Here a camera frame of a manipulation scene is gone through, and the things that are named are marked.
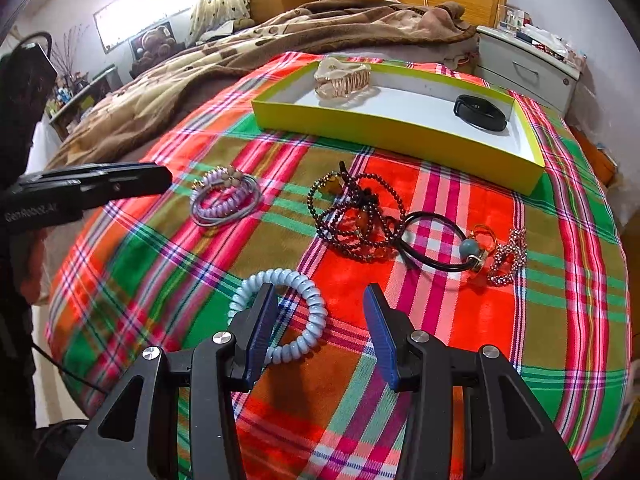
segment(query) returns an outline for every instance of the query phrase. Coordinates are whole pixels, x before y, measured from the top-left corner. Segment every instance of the plaid fabric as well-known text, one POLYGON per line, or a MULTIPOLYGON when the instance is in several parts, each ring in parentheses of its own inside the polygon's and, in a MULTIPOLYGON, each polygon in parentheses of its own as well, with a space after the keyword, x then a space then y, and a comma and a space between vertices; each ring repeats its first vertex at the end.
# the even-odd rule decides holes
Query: plaid fabric
MULTIPOLYGON (((367 283, 378 282, 392 307, 446 344, 473 351, 498 346, 555 421, 584 477, 593 476, 607 455, 626 385, 626 269, 603 191, 566 125, 515 95, 546 162, 529 197, 408 156, 260 131, 251 99, 317 58, 283 54, 159 140, 147 159, 171 169, 171 189, 97 212, 54 281, 47 329, 54 357, 109 389, 146 346, 191 348, 226 328, 228 302, 243 278, 295 268, 322 290, 330 322, 320 349, 268 367, 251 394, 234 396, 247 475, 392 478, 408 397, 392 393, 375 367, 361 302, 367 283), (513 286, 495 288, 485 286, 483 274, 424 267, 416 275, 399 258, 365 266, 328 250, 315 236, 305 197, 340 160, 351 172, 382 174, 408 210, 445 214, 466 231, 488 224, 504 241, 510 228, 526 227, 526 270, 513 286), (248 218, 203 233, 188 218, 190 184, 229 163, 258 177, 264 199, 248 218)), ((438 65, 398 64, 486 84, 438 65)), ((394 213, 391 197, 383 193, 381 200, 394 213)), ((452 233, 435 224, 414 226, 411 236, 425 254, 457 256, 452 233)), ((283 297, 276 339, 292 341, 307 314, 299 297, 283 297)), ((100 394, 65 379, 76 401, 95 412, 100 394)), ((454 397, 452 477, 459 478, 460 392, 454 397)), ((180 460, 188 466, 188 391, 179 420, 180 460)))

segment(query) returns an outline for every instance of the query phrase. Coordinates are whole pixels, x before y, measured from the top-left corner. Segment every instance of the bed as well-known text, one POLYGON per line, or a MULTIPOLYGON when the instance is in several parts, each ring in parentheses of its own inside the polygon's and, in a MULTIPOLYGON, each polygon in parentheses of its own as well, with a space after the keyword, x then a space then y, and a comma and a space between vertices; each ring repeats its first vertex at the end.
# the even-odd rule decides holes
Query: bed
MULTIPOLYGON (((360 304, 364 286, 379 282, 393 307, 446 344, 498 346, 554 420, 583 476, 593 477, 613 451, 628 374, 627 281, 604 193, 564 121, 516 96, 536 125, 546 163, 530 197, 367 146, 260 131, 251 99, 318 57, 281 54, 193 104, 157 141, 138 147, 141 153, 152 144, 145 160, 172 171, 165 195, 111 203, 49 237, 58 258, 52 272, 60 267, 46 333, 52 354, 109 389, 146 346, 191 348, 226 328, 228 302, 242 279, 270 267, 297 269, 321 288, 331 321, 317 352, 268 367, 251 394, 234 397, 248 478, 392 478, 408 399, 389 391, 370 352, 360 304), (525 228, 525 272, 496 289, 482 276, 425 267, 412 277, 398 258, 363 267, 327 250, 305 196, 340 160, 350 171, 384 174, 411 209, 445 214, 465 231, 488 223, 504 241, 512 226, 525 228), (190 186, 219 164, 256 174, 264 199, 248 218, 204 237, 188 217, 190 186)), ((441 64, 403 64, 487 85, 441 64)), ((414 235, 425 254, 453 256, 447 233, 422 226, 414 235)), ((286 343, 304 328, 307 309, 288 294, 280 307, 275 338, 286 343)), ((98 393, 72 380, 66 385, 86 413, 95 412, 98 393)), ((179 408, 178 452, 188 468, 185 395, 179 408)), ((454 478, 462 471, 460 423, 454 478)))

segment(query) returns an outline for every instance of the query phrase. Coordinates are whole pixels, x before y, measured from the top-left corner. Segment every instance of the wall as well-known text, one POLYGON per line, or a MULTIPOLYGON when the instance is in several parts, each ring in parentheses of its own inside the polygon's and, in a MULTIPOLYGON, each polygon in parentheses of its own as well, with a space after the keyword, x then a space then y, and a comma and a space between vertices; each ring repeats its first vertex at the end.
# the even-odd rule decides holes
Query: wall
MULTIPOLYGON (((53 40, 62 44, 63 34, 74 25, 88 25, 76 53, 74 69, 77 72, 89 72, 95 75, 110 64, 118 67, 123 83, 131 80, 129 70, 133 61, 128 42, 120 44, 108 54, 104 53, 98 30, 95 27, 94 13, 114 0, 49 0, 33 15, 29 6, 18 18, 18 30, 24 36, 37 30, 51 33, 53 40)), ((189 32, 190 10, 170 18, 177 41, 183 41, 189 32)))
POLYGON ((621 222, 640 206, 640 52, 607 0, 508 0, 534 24, 571 40, 588 56, 568 120, 603 142, 623 183, 609 191, 621 222))

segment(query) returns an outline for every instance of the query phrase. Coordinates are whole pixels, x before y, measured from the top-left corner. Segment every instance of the orange ring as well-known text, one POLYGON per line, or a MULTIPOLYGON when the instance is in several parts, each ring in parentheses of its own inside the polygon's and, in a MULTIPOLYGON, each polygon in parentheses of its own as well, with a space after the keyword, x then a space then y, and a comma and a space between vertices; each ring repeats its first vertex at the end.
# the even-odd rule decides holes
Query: orange ring
POLYGON ((475 240, 476 236, 478 235, 476 231, 487 233, 492 238, 492 240, 494 241, 494 246, 488 250, 488 253, 493 254, 495 249, 498 247, 498 238, 495 236, 494 230, 486 224, 476 224, 471 229, 469 238, 473 238, 475 240))

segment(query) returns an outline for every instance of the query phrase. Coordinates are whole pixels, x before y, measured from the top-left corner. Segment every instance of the drawer handle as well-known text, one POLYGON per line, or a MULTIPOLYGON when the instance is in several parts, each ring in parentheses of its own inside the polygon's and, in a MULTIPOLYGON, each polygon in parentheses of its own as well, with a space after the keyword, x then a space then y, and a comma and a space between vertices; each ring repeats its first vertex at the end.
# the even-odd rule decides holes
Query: drawer handle
POLYGON ((527 68, 526 66, 523 66, 520 63, 515 62, 515 61, 511 61, 511 62, 513 63, 514 67, 516 67, 516 72, 518 71, 518 67, 520 67, 520 68, 523 68, 524 70, 527 70, 528 72, 531 72, 531 73, 535 74, 536 77, 540 77, 540 74, 538 72, 536 72, 535 70, 527 68))

